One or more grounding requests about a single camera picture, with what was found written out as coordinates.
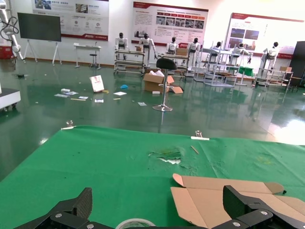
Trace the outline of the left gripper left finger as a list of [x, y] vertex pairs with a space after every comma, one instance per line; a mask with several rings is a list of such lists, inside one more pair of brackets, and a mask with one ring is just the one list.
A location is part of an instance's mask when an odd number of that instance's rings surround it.
[[90, 221], [92, 188], [86, 187], [76, 197], [58, 202], [47, 214], [17, 226], [18, 229], [107, 229], [108, 226]]

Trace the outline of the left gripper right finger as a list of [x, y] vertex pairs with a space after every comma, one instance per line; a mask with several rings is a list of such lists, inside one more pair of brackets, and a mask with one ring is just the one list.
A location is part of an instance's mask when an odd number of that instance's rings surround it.
[[230, 185], [223, 188], [223, 207], [231, 220], [216, 229], [303, 229], [305, 223], [281, 214], [259, 198], [242, 195]]

